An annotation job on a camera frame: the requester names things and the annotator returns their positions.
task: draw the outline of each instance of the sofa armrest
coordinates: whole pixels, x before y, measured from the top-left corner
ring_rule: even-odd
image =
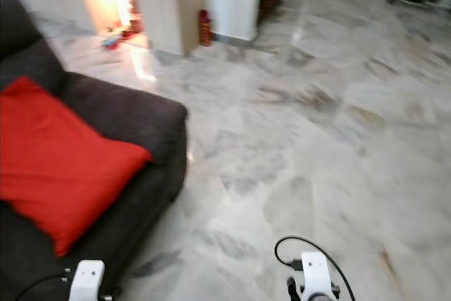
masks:
[[[67,73],[59,98],[103,136],[148,149],[164,164],[185,133],[187,109],[143,91]]]

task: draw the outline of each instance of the marble floor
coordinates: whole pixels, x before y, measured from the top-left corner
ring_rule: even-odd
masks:
[[[130,263],[122,300],[289,300],[286,278],[301,278],[272,253],[288,234],[327,249],[358,300],[449,299],[446,13],[289,0],[252,48],[215,43],[186,59],[104,51],[101,37],[41,24],[67,69],[190,110],[185,187]]]

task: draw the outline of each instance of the dark gray sofa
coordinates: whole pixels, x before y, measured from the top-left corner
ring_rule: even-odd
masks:
[[[146,92],[65,72],[18,0],[0,0],[0,90],[29,75],[59,97],[102,135],[142,145],[148,164],[64,257],[48,235],[0,202],[0,300],[9,301],[43,276],[74,269],[81,259],[101,259],[101,292],[117,284],[137,243],[183,186],[186,171],[186,108]],[[66,301],[69,285],[47,281],[24,300]]]

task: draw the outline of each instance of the polished floor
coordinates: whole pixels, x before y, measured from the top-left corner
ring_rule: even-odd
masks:
[[[301,278],[272,253],[287,234],[330,251],[358,300],[451,295],[448,14],[289,0],[252,48],[215,43],[187,59],[42,28],[68,69],[190,110],[185,187],[130,263],[122,300],[289,300],[286,278]]]

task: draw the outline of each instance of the baseboard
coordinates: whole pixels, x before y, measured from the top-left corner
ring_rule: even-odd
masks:
[[[229,37],[227,35],[220,35],[218,33],[212,32],[211,33],[212,40],[216,42],[222,42],[223,44],[229,44],[236,47],[248,47],[251,44],[251,41],[244,40],[240,38],[235,37]]]

